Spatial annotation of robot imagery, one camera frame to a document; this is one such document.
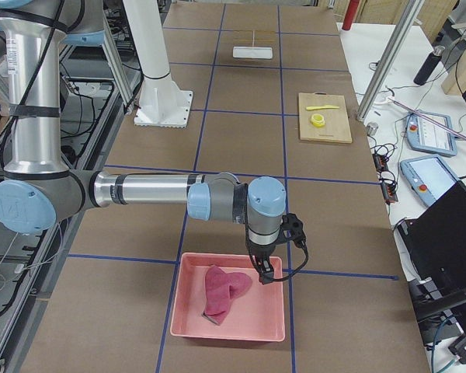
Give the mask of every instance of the yellow plastic knife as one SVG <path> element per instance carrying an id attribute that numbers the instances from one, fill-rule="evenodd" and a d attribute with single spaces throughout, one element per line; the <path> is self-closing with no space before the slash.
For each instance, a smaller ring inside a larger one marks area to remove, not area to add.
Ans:
<path id="1" fill-rule="evenodd" d="M 339 109 L 340 106 L 335 105 L 323 105 L 323 106 L 306 106 L 306 110 L 323 110 L 323 109 Z"/>

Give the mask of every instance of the black water bottle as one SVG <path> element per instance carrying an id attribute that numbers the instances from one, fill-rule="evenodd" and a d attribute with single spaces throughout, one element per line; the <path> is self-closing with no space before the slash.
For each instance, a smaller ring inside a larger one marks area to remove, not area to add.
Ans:
<path id="1" fill-rule="evenodd" d="M 428 57 L 423 63 L 423 66 L 421 66 L 421 68 L 418 71 L 418 74 L 416 74 L 416 77 L 414 78 L 415 84 L 423 85 L 426 83 L 429 76 L 432 75 L 433 70 L 435 70 L 435 67 L 442 59 L 442 53 L 444 50 L 445 47 L 439 45 L 435 47 L 435 50 L 432 53 L 428 54 Z"/>

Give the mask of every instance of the yellow tape roll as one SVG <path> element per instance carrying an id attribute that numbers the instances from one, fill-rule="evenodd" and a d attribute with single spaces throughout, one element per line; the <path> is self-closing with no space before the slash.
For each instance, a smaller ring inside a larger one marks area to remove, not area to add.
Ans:
<path id="1" fill-rule="evenodd" d="M 311 123 L 314 127 L 321 128 L 325 126 L 325 118 L 321 114 L 312 114 Z"/>

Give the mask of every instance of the table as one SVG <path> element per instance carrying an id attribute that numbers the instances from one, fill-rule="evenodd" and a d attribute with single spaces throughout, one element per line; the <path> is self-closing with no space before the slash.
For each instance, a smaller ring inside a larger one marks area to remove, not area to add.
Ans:
<path id="1" fill-rule="evenodd" d="M 353 24 L 349 32 L 341 31 L 340 33 L 358 100 L 362 98 L 362 95 L 359 93 L 364 93 L 366 91 L 366 87 L 373 75 L 368 65 L 381 58 L 393 29 L 394 26 L 389 25 Z M 431 51 L 431 44 L 429 44 L 429 41 L 426 39 L 420 27 L 414 26 L 406 38 L 393 64 L 391 72 L 385 80 L 384 86 L 400 87 L 404 85 L 414 85 L 412 80 L 424 59 Z M 442 64 L 439 64 L 433 72 L 431 79 L 443 71 L 445 71 L 445 69 Z M 447 96 L 443 93 L 441 85 L 446 77 L 447 73 L 441 75 L 434 83 L 428 83 L 419 88 L 396 89 L 395 98 L 405 105 L 416 107 L 424 94 L 429 91 L 419 108 L 424 111 L 449 115 L 452 119 L 454 129 L 459 131 L 461 129 L 461 127 L 459 127 L 459 119 L 466 114 L 466 103 L 460 96 Z M 367 115 L 365 123 L 370 121 L 379 123 L 380 128 L 374 136 L 378 144 L 384 144 L 386 142 L 394 143 L 396 141 L 394 126 L 397 126 L 398 132 L 403 128 L 402 120 L 398 123 L 395 123 L 395 121 L 403 118 L 405 115 L 406 112 L 404 110 L 392 104 L 384 106 L 375 105 Z M 463 134 L 466 134 L 466 115 L 462 118 L 461 123 L 462 128 L 464 128 Z M 374 145 L 374 142 L 370 139 L 370 146 L 372 145 Z M 458 154 L 455 157 L 444 158 L 444 160 L 458 176 L 463 176 L 466 175 L 466 142 L 458 141 L 457 149 Z M 402 177 L 402 174 L 398 175 L 397 172 L 399 160 L 417 158 L 423 155 L 425 155 L 425 153 L 412 150 L 407 144 L 407 141 L 400 141 L 398 143 L 397 152 L 388 163 L 389 168 L 398 176 L 399 182 L 398 203 L 391 206 L 389 216 L 392 225 L 402 218 L 417 218 L 426 209 L 411 190 L 407 181 Z M 418 277 L 418 274 L 413 270 L 407 249 L 398 233 L 395 233 L 395 240 L 401 254 L 406 277 L 408 280 Z M 452 354 L 448 352 L 447 346 L 454 340 L 455 338 L 445 340 L 436 349 L 436 369 L 443 367 L 452 358 Z M 450 368 L 450 371 L 466 372 L 466 365 L 456 364 Z"/>
<path id="2" fill-rule="evenodd" d="M 273 60 L 231 58 L 235 31 L 253 28 L 274 31 Z M 428 372 L 362 125 L 350 119 L 351 145 L 298 140 L 299 92 L 357 108 L 332 12 L 178 3 L 165 39 L 173 78 L 194 91 L 189 124 L 127 118 L 106 168 L 280 179 L 311 251 L 283 288 L 287 338 L 171 336 L 181 253 L 244 254 L 243 227 L 194 221 L 180 205 L 112 206 L 86 213 L 56 290 L 39 301 L 48 306 L 23 371 Z M 276 254 L 288 271 L 302 259 Z"/>

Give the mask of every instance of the pink towel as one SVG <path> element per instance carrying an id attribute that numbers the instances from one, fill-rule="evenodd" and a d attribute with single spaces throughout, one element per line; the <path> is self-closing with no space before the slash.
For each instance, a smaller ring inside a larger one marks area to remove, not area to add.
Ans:
<path id="1" fill-rule="evenodd" d="M 231 302 L 250 289 L 252 279 L 246 274 L 225 273 L 221 268 L 212 266 L 205 274 L 205 296 L 207 303 L 203 316 L 216 325 L 223 323 L 230 312 Z"/>

